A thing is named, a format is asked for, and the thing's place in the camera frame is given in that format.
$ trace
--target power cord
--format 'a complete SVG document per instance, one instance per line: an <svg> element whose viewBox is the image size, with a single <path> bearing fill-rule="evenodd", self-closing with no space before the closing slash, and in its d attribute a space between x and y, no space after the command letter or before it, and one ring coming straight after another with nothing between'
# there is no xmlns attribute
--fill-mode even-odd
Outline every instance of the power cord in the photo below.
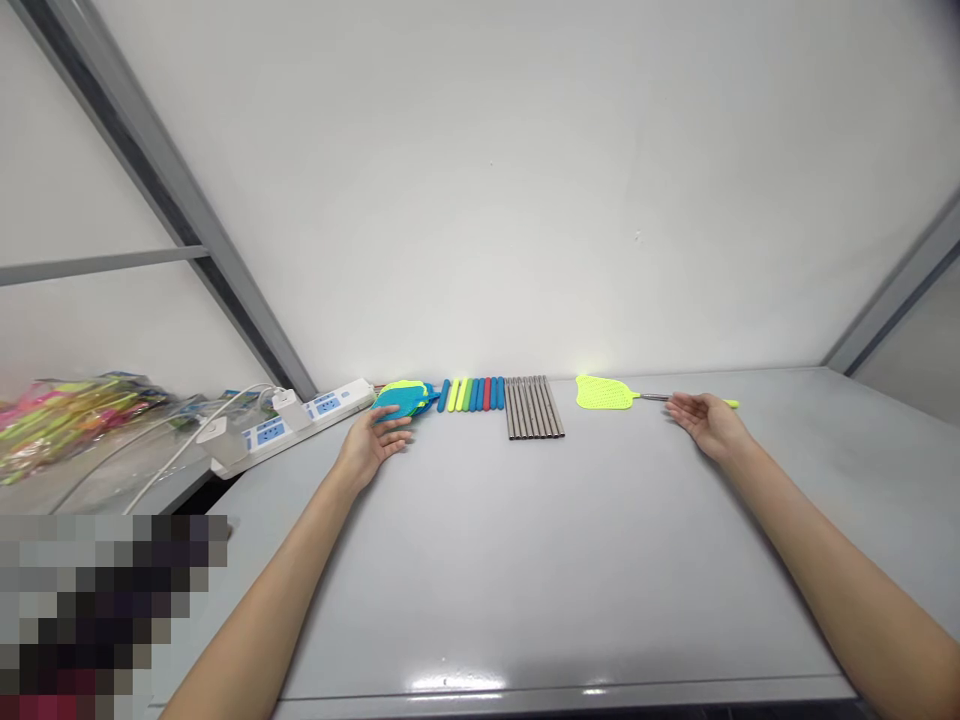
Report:
<svg viewBox="0 0 960 720"><path fill-rule="evenodd" d="M124 514L124 515L129 515L129 514L130 514L130 511L133 510L133 508L136 507L137 503L140 502L141 499L143 499L143 496L147 494L147 491L150 490L150 488L153 487L154 483L156 483L157 480L159 480L159 479L163 476L163 474L164 474L167 470L170 469L170 466L173 465L173 464L177 461L177 459L178 459L181 455L183 455L183 453L186 452L187 448L189 448L189 447L193 444L193 441L197 439L197 437L200 435L200 433L203 432L203 429L204 429L207 425L209 425L211 422L213 422L214 420L216 420L217 417L219 417L220 414L221 414L224 410L226 410L226 409L227 409L228 407L230 407L233 403L235 403L237 400L239 400L241 397L243 397L246 393L250 392L251 390L253 390L253 389L255 389L255 388L260 388L260 387L265 388L265 390L260 393L260 398L263 397L263 394L264 394L264 392L266 392L266 390L273 389L274 391L276 391L276 390L279 390L279 389L280 389L280 388L276 387L275 385L272 385L271 383L256 383L255 385L251 385L250 387L241 390L241 391L238 392L236 395L234 395L232 398L230 398L229 400L227 400L227 402L225 402L223 405L221 405L219 408L217 408L216 412L214 412L213 415L211 415L211 416L208 417L206 420L204 420L202 423L200 423L200 427L197 428L196 432L194 432L193 435L190 436L190 439L187 440L187 441L180 447L180 449L177 450L177 452L174 454L174 456L173 456L172 458L170 458L170 459L167 461L167 463L166 463L162 468L160 468L160 469L157 471L157 474L156 474L156 475L154 475L152 478L150 478L150 482L148 482L146 485L144 485L144 486L140 489L140 492L138 492L138 493L136 494L136 496L133 498L133 500L130 501L130 504L127 505L127 508L123 511L123 514Z"/></svg>
<svg viewBox="0 0 960 720"><path fill-rule="evenodd" d="M184 414L178 414L178 415L170 415L169 417L167 417L167 418L165 418L165 419L163 419L163 420L160 420L160 421L158 421L158 422L155 422L153 425L150 425L149 427L144 428L142 431L138 432L138 433L137 433L136 435L134 435L132 438L130 438L129 440L127 440L127 442L123 443L123 445L120 445L119 447L116 447L116 448L114 448L113 450L111 450L110 453L109 453L107 456L105 456L104 458L102 458L102 459L100 460L100 462L98 462L96 465L94 465L92 468L90 468L90 470L88 470L86 473L84 473L84 475L83 475L79 480L77 480L77 481L73 484L73 487L71 487L71 488L67 491L67 493L66 493L62 498L60 498L60 500L57 502L57 504L53 506L53 509L52 509L50 512L48 512L47 514L48 514L48 515L56 515L56 514L57 514L57 511L66 504L67 500L69 500L71 497L73 497L73 494L77 491L77 488L79 488L81 485L83 485L83 483L86 482L86 480L87 480L88 477L90 477L90 476L93 475L97 470L99 470L99 469L104 465L104 463L106 463L108 460L110 460L110 458L112 458L114 455L116 455L117 453L119 453L119 452L121 452L121 451L123 451L123 450L126 450L128 447L130 447L131 445L133 445L133 443L135 443L137 440L139 440L140 438L142 438L144 435L146 435L146 434L147 434L148 432L150 432L151 430L155 430L156 428L160 427L161 425L167 425L168 423L170 423L171 421L175 420L176 418L190 418L190 417L196 417L196 416L193 415L192 413L184 413Z"/></svg>

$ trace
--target fingers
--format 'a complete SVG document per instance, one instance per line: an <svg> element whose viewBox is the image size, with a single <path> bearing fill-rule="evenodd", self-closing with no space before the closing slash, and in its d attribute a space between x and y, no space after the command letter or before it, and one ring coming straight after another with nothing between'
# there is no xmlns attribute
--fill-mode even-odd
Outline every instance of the fingers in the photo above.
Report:
<svg viewBox="0 0 960 720"><path fill-rule="evenodd" d="M698 395L697 399L700 400L704 405L706 405L710 410L716 410L718 408L730 409L730 406L727 405L726 400L721 400L716 395L711 395L710 393L704 393L703 395Z"/></svg>
<svg viewBox="0 0 960 720"><path fill-rule="evenodd" d="M407 440L413 437L413 433L409 430L400 430L395 433L387 433L380 438L380 447L388 447L393 445L396 442L406 443Z"/></svg>
<svg viewBox="0 0 960 720"><path fill-rule="evenodd" d="M670 417L676 420L677 424L680 425L684 430L690 430L695 427L700 418L698 418L693 413L685 410L684 408L678 406L674 402L668 402L665 406L666 411L670 413Z"/></svg>
<svg viewBox="0 0 960 720"><path fill-rule="evenodd" d="M383 459L386 460L391 455L395 455L400 452L407 446L405 440L397 440L395 443L390 443L389 445L384 446L383 448Z"/></svg>
<svg viewBox="0 0 960 720"><path fill-rule="evenodd" d="M377 437L382 437L384 433L393 430L395 427L400 427L401 425L409 425L413 422L412 418L397 418L396 420L387 420L385 423L380 423L379 425L374 425L373 434Z"/></svg>
<svg viewBox="0 0 960 720"><path fill-rule="evenodd" d="M705 418L707 416L707 408L699 399L699 397L694 397L693 395L688 395L687 393L676 392L673 394L673 397L670 398L670 402L672 402L679 409L691 413L696 417Z"/></svg>
<svg viewBox="0 0 960 720"><path fill-rule="evenodd" d="M382 407L375 408L368 412L361 422L363 422L367 427L373 427L377 420L382 418L384 415L389 415L390 413L396 412L399 409L399 405L383 405Z"/></svg>

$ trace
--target forearm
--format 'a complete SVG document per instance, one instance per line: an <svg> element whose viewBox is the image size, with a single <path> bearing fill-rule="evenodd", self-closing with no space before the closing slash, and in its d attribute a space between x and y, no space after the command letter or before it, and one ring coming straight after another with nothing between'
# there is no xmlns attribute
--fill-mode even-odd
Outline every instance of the forearm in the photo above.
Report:
<svg viewBox="0 0 960 720"><path fill-rule="evenodd" d="M759 445L721 461L851 682L885 718L960 715L960 646Z"/></svg>
<svg viewBox="0 0 960 720"><path fill-rule="evenodd" d="M335 467L170 700L163 720L273 711L317 582L355 497Z"/></svg>

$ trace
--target white wall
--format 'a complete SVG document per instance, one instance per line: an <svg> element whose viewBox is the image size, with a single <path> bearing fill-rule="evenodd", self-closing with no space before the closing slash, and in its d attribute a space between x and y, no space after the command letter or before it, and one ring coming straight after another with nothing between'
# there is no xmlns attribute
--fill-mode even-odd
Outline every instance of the white wall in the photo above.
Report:
<svg viewBox="0 0 960 720"><path fill-rule="evenodd" d="M173 247L0 2L0 265ZM184 395L264 379L182 263L0 287L0 398L36 377L145 373Z"/></svg>
<svg viewBox="0 0 960 720"><path fill-rule="evenodd" d="M960 425L960 262L954 262L854 377Z"/></svg>
<svg viewBox="0 0 960 720"><path fill-rule="evenodd" d="M939 4L96 3L321 387L819 364L960 181Z"/></svg>

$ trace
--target fly swatter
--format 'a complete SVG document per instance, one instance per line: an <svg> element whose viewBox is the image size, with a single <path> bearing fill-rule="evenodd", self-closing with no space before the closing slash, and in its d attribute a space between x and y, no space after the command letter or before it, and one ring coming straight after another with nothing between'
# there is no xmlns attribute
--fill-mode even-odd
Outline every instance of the fly swatter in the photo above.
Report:
<svg viewBox="0 0 960 720"><path fill-rule="evenodd" d="M634 398L666 402L669 395L635 393L619 380L577 375L577 405L587 410L628 410ZM736 400L724 400L732 408L740 407Z"/></svg>

